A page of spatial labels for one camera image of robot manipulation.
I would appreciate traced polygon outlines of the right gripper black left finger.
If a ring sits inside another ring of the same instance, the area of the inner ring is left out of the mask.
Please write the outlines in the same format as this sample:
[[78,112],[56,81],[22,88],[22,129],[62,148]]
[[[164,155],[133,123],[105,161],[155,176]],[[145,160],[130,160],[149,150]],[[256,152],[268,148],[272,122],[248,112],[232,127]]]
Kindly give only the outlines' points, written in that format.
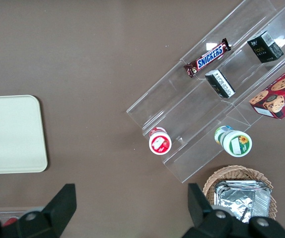
[[41,210],[23,215],[16,228],[20,238],[59,238],[76,211],[75,184],[65,184]]

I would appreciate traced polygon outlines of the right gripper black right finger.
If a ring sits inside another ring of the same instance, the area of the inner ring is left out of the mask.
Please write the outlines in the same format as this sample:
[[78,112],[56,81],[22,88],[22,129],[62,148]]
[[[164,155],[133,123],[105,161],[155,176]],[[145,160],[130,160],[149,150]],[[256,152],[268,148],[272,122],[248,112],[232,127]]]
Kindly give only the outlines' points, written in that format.
[[188,209],[194,226],[184,238],[227,238],[232,230],[232,216],[213,209],[196,183],[188,184]]

